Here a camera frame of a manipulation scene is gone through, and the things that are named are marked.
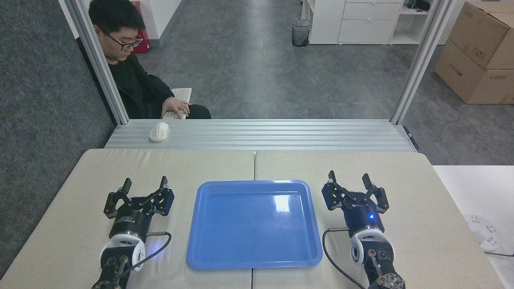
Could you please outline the person's hand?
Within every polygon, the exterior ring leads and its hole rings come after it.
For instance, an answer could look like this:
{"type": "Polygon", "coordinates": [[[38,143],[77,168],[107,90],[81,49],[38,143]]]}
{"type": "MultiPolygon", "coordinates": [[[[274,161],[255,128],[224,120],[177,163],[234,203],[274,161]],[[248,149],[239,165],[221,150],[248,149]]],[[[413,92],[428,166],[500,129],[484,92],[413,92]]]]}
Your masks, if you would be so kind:
{"type": "Polygon", "coordinates": [[[189,116],[190,110],[189,106],[191,103],[187,101],[182,101],[177,99],[176,97],[169,97],[162,104],[161,117],[165,117],[165,114],[168,111],[172,111],[178,116],[181,116],[182,119],[185,119],[189,116]]]}

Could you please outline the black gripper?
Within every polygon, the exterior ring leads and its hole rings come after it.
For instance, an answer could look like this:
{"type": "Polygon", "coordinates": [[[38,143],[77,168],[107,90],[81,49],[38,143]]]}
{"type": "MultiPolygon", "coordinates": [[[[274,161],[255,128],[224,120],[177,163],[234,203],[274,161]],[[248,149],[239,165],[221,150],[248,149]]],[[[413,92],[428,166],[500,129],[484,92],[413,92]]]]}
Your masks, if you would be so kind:
{"type": "Polygon", "coordinates": [[[384,226],[379,214],[384,214],[389,203],[384,188],[378,188],[371,183],[367,173],[362,176],[366,192],[349,191],[336,181],[335,173],[328,173],[328,181],[322,189],[327,209],[333,211],[343,209],[349,237],[362,230],[376,228],[384,232],[384,226]]]}
{"type": "Polygon", "coordinates": [[[137,198],[137,208],[127,196],[132,185],[130,178],[126,178],[121,189],[110,192],[104,207],[106,217],[114,218],[109,238],[118,234],[128,234],[140,240],[146,240],[152,215],[168,216],[174,201],[174,193],[167,183],[167,177],[162,176],[158,190],[146,197],[137,198]],[[121,199],[126,208],[118,212],[116,205],[121,199]]]}

